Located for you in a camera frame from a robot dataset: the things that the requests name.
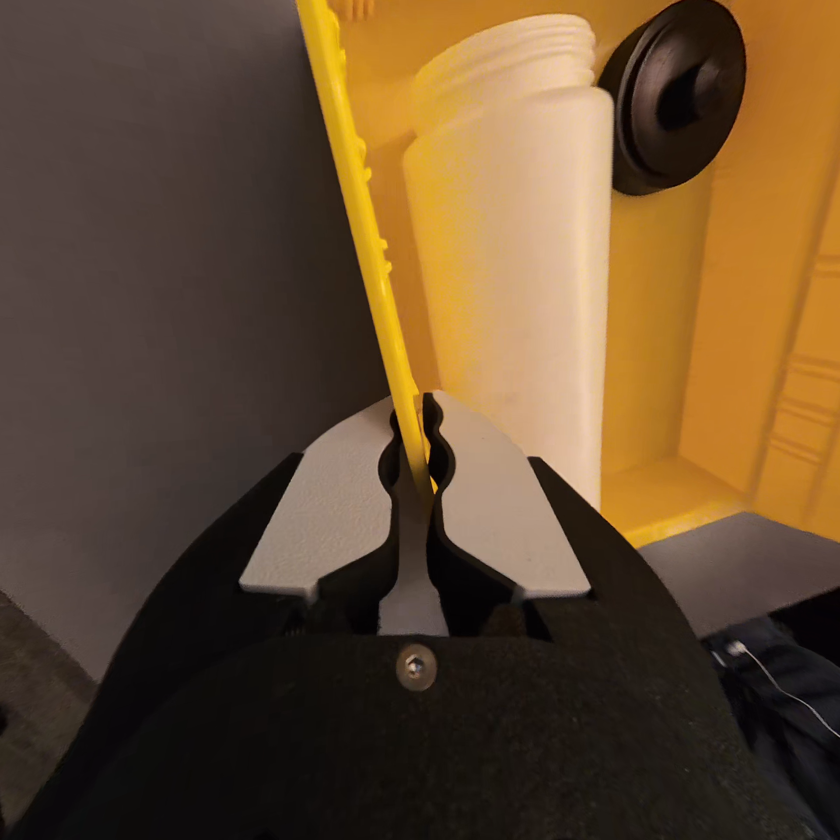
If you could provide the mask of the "person's dark clothing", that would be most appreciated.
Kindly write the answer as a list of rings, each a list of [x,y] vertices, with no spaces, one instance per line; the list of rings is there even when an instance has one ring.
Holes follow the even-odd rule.
[[[699,636],[773,790],[839,838],[839,590]]]

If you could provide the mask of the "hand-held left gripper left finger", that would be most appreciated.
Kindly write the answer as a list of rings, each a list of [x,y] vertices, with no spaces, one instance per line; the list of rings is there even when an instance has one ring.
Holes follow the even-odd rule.
[[[392,530],[391,479],[380,463],[396,444],[386,397],[342,420],[303,452],[240,575],[245,592],[320,597],[330,574],[385,546]]]

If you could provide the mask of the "yellow plastic bin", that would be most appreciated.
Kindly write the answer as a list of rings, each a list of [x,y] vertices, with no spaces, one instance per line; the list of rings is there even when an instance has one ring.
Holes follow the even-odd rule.
[[[748,73],[717,159],[613,195],[603,514],[635,547],[740,511],[838,540],[838,2],[723,2]],[[585,18],[596,73],[669,2],[297,2],[421,498],[439,386],[403,183],[420,67],[476,32]]]

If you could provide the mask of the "white plastic bottle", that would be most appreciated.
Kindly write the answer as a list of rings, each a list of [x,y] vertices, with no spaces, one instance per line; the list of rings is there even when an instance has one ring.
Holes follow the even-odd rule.
[[[571,14],[449,47],[413,80],[403,172],[443,390],[599,509],[614,106],[594,63]]]

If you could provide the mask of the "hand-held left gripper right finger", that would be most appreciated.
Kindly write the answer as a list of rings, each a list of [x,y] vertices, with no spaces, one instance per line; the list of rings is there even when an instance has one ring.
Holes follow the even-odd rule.
[[[443,391],[423,396],[423,421],[437,484],[427,567],[442,600],[588,595],[591,584],[521,448]]]

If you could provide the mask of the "black bottle lid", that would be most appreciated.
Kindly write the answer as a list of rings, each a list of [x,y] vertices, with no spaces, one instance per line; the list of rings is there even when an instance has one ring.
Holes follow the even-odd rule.
[[[720,152],[742,104],[746,47],[720,2],[673,3],[615,48],[598,86],[614,101],[613,188],[681,186]]]

